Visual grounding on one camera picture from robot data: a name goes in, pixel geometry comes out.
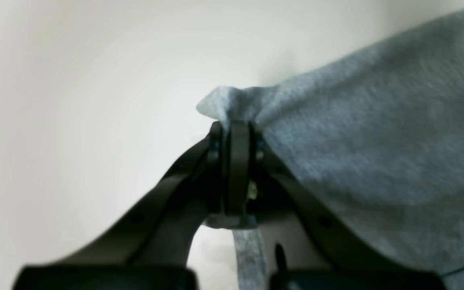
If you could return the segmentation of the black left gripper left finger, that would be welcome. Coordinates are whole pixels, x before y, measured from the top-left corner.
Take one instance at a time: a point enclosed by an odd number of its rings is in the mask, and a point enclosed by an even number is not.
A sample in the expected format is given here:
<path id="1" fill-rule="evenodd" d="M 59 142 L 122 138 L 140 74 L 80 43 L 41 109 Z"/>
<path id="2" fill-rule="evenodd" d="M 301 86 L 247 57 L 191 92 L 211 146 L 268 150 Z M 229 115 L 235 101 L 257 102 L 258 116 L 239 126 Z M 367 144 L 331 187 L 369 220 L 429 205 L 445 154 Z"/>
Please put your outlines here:
<path id="1" fill-rule="evenodd" d="M 186 267 L 202 224 L 250 226 L 251 134 L 243 122 L 209 134 L 186 151 L 160 182 L 96 240 L 47 265 L 26 266 L 15 290 L 197 290 Z"/>

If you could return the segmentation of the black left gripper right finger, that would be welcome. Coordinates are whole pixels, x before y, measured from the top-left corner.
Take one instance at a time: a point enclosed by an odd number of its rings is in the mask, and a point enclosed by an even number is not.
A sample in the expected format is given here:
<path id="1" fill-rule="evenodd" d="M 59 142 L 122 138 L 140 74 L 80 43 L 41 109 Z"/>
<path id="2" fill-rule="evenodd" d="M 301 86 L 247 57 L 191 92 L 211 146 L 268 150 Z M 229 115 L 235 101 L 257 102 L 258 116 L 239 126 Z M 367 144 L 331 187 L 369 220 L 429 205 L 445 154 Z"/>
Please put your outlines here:
<path id="1" fill-rule="evenodd" d="M 270 290 L 444 290 L 432 272 L 403 266 L 355 235 L 301 185 L 249 124 L 255 216 Z"/>

